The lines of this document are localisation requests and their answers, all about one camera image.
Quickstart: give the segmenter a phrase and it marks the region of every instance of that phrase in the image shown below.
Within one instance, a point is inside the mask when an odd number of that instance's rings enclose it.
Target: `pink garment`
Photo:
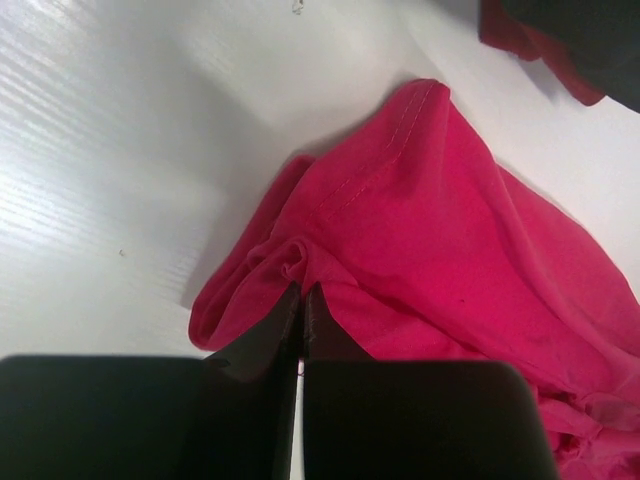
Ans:
[[[191,340],[225,346],[291,281],[321,282],[377,359],[517,367],[563,478],[640,478],[640,307],[582,227],[496,165],[444,85],[405,85],[284,169],[196,299]]]

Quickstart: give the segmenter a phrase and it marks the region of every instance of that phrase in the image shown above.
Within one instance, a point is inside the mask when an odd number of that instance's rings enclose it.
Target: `black fabric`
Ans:
[[[567,45],[576,69],[640,112],[640,0],[502,0],[512,17]]]

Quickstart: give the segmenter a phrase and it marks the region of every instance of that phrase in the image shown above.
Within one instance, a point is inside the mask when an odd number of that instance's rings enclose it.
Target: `pink fabric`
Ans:
[[[219,349],[322,283],[377,359],[496,359],[530,383],[565,479],[640,478],[640,307],[578,224],[496,165],[432,80],[276,179],[193,307]]]

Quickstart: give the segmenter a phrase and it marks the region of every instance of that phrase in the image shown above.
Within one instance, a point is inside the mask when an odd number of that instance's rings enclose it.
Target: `small speck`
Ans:
[[[304,0],[293,0],[293,6],[291,10],[296,15],[302,15],[302,10],[304,9]]]

